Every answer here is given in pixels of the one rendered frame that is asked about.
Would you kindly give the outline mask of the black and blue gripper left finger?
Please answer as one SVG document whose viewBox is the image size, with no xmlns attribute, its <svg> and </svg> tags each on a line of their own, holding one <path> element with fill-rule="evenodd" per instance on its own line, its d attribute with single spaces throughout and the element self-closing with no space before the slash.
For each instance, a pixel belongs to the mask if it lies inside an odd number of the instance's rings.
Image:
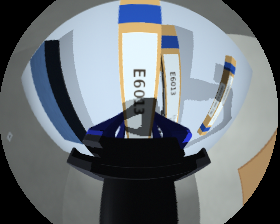
<svg viewBox="0 0 280 224">
<path fill-rule="evenodd" d="M 125 138 L 126 129 L 125 129 L 123 111 L 118 115 L 89 128 L 86 134 L 115 137 L 118 128 L 119 131 L 116 137 Z"/>
</svg>

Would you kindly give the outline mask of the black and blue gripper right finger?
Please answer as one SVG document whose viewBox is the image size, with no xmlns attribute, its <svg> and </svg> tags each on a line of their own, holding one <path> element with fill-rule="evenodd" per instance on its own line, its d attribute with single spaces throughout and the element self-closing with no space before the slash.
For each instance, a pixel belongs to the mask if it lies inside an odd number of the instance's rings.
<svg viewBox="0 0 280 224">
<path fill-rule="evenodd" d="M 189 140 L 192 138 L 192 133 L 189 128 L 155 112 L 152 128 L 153 138 L 161 138 L 158 127 L 162 131 L 163 137 L 176 137 L 181 149 L 184 149 Z"/>
</svg>

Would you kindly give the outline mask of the tan rectangular box with blue bands and white label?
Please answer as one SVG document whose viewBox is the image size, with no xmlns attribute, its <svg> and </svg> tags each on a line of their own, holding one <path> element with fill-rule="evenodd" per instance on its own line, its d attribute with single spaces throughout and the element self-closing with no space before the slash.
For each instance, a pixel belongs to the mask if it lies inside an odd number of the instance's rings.
<svg viewBox="0 0 280 224">
<path fill-rule="evenodd" d="M 127 138 L 151 138 L 160 75 L 160 0 L 120 0 L 119 75 Z"/>
</svg>

